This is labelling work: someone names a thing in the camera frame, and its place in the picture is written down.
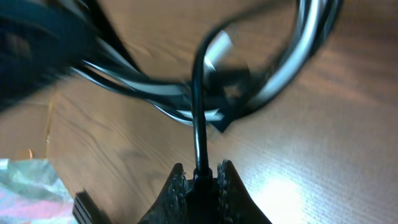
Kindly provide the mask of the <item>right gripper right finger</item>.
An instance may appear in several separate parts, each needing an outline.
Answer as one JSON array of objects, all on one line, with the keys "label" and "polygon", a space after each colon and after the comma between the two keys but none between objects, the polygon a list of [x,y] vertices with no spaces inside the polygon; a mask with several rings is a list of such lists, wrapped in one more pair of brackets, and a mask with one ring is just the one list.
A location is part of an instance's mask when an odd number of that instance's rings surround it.
[{"label": "right gripper right finger", "polygon": [[218,164],[219,223],[271,224],[254,203],[230,160]]}]

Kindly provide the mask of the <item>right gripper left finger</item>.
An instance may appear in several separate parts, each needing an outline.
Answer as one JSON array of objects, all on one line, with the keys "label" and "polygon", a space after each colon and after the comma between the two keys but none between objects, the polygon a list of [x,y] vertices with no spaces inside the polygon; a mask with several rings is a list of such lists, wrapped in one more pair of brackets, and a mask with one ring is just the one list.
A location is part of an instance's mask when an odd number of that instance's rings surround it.
[{"label": "right gripper left finger", "polygon": [[187,180],[183,165],[173,166],[160,194],[138,224],[184,224],[187,215]]}]

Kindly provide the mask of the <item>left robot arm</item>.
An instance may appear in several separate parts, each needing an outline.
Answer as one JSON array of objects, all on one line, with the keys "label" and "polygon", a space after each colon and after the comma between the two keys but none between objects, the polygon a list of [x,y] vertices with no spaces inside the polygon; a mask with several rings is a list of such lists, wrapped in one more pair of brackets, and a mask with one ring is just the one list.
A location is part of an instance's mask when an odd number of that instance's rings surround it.
[{"label": "left robot arm", "polygon": [[1,111],[89,56],[96,31],[78,1],[1,0]]}]

